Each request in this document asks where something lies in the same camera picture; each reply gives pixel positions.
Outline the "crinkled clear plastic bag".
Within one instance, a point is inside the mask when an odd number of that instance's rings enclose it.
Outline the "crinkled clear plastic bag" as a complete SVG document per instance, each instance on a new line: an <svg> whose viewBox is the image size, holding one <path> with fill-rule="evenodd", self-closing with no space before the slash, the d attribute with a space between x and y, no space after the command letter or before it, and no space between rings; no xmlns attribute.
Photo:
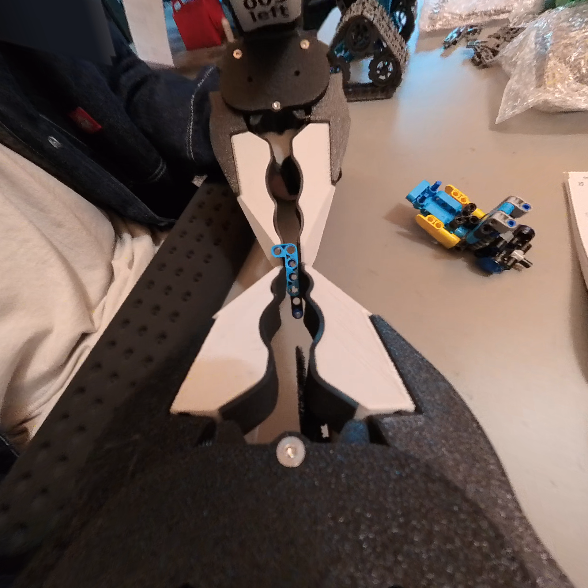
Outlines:
<svg viewBox="0 0 588 588"><path fill-rule="evenodd" d="M587 111L587 1L545 11L497 57L507 73L496 123L529 109Z"/></svg>

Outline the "grey desk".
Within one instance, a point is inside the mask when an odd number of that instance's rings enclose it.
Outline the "grey desk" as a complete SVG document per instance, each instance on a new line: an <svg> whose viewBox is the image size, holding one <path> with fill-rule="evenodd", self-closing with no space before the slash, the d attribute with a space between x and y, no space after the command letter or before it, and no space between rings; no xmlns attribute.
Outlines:
<svg viewBox="0 0 588 588"><path fill-rule="evenodd" d="M410 39L392 99L350 105L351 131L315 268L448 379L494 445L535 531L587 587L587 292L565 173L587 171L587 114L495 120L507 77L445 33ZM533 267L486 276L434 242L405 197L421 180L482 210L526 198Z"/></svg>

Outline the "blue L-shaped beam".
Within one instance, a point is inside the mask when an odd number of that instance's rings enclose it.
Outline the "blue L-shaped beam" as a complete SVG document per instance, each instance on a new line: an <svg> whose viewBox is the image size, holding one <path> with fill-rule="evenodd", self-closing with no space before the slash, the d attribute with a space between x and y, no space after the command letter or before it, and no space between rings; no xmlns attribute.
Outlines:
<svg viewBox="0 0 588 588"><path fill-rule="evenodd" d="M293 243L282 243L272 247L272 256L284 262L286 291L291 298L299 296L299 258L298 248Z"/></svg>

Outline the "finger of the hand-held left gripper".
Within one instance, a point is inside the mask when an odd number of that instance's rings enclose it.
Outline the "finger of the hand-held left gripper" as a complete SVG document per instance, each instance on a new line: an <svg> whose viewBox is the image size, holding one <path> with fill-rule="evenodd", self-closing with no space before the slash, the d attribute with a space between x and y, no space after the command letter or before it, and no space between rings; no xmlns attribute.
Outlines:
<svg viewBox="0 0 588 588"><path fill-rule="evenodd" d="M292 156L298 165L302 217L299 237L302 260L315 260L334 197L328 124L308 124L292 139Z"/></svg>
<svg viewBox="0 0 588 588"><path fill-rule="evenodd" d="M268 169L272 151L268 141L244 132L231 138L238 179L238 202L254 231L269 263L281 263L272 255L272 248L281 243L275 228L276 201L268 188Z"/></svg>

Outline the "red bag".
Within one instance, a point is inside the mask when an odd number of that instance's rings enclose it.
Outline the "red bag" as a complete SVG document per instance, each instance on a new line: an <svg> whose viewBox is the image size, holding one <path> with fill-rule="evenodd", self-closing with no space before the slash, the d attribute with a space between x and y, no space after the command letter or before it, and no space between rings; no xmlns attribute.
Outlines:
<svg viewBox="0 0 588 588"><path fill-rule="evenodd" d="M218 47L225 42L220 1L173 1L172 10L186 50Z"/></svg>

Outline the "blue yellow brick assembly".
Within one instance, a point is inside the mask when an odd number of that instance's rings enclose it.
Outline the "blue yellow brick assembly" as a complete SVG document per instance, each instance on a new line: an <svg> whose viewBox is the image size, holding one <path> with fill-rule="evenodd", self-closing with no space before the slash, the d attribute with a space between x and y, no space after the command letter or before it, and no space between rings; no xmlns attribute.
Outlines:
<svg viewBox="0 0 588 588"><path fill-rule="evenodd" d="M532 210L526 200L509 196L489 213L457 187L422 181L406 199L418 211L417 224L446 249L473 254L482 272L497 275L531 268L527 254L535 231L519 219Z"/></svg>

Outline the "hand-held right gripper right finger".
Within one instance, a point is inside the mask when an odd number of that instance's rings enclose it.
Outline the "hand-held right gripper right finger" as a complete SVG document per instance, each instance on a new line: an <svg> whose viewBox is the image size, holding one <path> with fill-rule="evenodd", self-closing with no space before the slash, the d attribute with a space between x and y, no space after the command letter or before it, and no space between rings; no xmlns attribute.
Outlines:
<svg viewBox="0 0 588 588"><path fill-rule="evenodd" d="M383 344L371 313L314 268L307 268L307 318L318 316L313 335L313 376L326 400L341 399L352 414L415 411L415 404Z"/></svg>

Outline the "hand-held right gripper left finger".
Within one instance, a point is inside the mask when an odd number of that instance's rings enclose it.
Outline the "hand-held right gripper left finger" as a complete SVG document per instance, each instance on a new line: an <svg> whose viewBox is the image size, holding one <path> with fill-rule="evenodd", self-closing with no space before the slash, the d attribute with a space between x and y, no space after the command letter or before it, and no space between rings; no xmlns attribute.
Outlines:
<svg viewBox="0 0 588 588"><path fill-rule="evenodd" d="M221 409L243 400L261 382L270 356L262 336L262 315L275 299L272 285L280 271L273 268L214 315L172 402L172 414L220 416Z"/></svg>

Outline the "white shirt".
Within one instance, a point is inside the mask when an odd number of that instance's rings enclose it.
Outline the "white shirt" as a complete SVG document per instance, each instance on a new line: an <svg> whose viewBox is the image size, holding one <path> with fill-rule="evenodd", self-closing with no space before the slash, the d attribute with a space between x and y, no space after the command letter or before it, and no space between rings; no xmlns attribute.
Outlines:
<svg viewBox="0 0 588 588"><path fill-rule="evenodd" d="M167 233L1 146L1 433L34 437Z"/></svg>

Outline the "clear bag of track links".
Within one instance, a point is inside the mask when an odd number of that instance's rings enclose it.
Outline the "clear bag of track links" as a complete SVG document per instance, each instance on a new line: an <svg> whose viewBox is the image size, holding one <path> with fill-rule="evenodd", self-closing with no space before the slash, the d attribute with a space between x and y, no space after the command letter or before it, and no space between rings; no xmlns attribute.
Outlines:
<svg viewBox="0 0 588 588"><path fill-rule="evenodd" d="M447 32L442 49L460 43L472 50L471 62L487 68L551 1L423 1L419 32Z"/></svg>

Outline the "open instruction booklet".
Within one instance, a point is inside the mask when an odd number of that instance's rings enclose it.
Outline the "open instruction booklet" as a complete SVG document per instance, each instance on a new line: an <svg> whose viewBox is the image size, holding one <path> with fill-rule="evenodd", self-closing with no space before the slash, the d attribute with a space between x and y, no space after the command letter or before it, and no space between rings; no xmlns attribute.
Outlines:
<svg viewBox="0 0 588 588"><path fill-rule="evenodd" d="M587 286L587 172L566 172L564 190L569 208L572 242Z"/></svg>

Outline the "built blue robot model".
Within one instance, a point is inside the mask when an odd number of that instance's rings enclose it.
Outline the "built blue robot model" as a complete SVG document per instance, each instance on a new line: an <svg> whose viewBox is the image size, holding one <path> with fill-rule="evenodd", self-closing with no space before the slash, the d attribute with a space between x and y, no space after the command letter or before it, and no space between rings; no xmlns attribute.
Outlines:
<svg viewBox="0 0 588 588"><path fill-rule="evenodd" d="M336 1L341 11L328 59L348 102L389 99L401 84L415 30L417 1ZM351 81L351 64L368 60L368 81Z"/></svg>

